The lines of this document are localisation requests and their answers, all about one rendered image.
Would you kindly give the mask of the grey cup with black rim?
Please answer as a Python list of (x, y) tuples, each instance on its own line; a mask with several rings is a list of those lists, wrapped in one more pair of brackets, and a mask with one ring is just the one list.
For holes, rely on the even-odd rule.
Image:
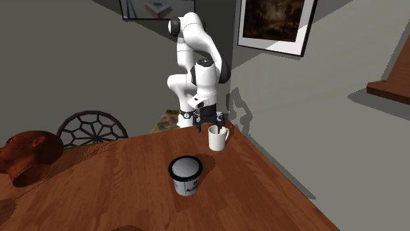
[(202, 170), (202, 162), (195, 156), (177, 157), (168, 166), (175, 191), (181, 196), (191, 196), (198, 190)]

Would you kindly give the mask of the brown wooden table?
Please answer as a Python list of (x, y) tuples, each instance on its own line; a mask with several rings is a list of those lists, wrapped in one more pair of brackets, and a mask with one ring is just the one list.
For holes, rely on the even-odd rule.
[[(0, 176), (0, 231), (339, 231), (234, 126), (225, 148), (194, 127), (66, 150), (47, 178)], [(198, 190), (175, 191), (172, 160), (195, 156)]]

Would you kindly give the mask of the dark framed landscape picture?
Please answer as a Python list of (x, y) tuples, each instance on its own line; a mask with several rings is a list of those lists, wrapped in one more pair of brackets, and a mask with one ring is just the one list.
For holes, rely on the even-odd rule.
[(237, 44), (302, 57), (318, 0), (240, 0)]

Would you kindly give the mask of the black framed pale picture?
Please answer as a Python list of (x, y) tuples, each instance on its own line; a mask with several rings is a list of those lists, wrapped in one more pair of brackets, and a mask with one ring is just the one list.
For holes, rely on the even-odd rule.
[(119, 0), (124, 20), (167, 20), (195, 11), (195, 0)]

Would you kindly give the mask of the brown head sculpture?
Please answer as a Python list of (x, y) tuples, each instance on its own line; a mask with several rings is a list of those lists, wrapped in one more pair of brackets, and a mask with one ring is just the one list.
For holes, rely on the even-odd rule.
[(60, 137), (47, 131), (18, 133), (0, 148), (0, 173), (17, 188), (43, 179), (63, 153)]

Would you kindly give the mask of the white mug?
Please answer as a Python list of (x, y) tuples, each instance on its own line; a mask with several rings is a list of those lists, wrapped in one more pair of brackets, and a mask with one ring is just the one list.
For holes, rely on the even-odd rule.
[(208, 128), (208, 146), (213, 151), (222, 151), (229, 136), (229, 130), (226, 127), (218, 129), (217, 125)]

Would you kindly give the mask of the patterned robot stand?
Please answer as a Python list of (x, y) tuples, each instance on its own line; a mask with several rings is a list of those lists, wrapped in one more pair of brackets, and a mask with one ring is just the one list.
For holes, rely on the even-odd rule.
[(179, 110), (166, 110), (150, 133), (153, 134), (178, 129), (178, 115)]

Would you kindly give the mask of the brown wooden shelf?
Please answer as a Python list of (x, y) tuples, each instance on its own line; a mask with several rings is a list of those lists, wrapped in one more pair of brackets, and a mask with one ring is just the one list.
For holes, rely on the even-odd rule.
[(410, 36), (387, 80), (369, 82), (367, 93), (410, 105)]

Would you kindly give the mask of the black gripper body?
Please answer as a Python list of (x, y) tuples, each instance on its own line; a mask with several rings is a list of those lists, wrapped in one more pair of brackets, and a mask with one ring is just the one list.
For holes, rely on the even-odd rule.
[(196, 119), (197, 123), (221, 123), (221, 116), (217, 114), (215, 104), (205, 106), (199, 109), (199, 115)]

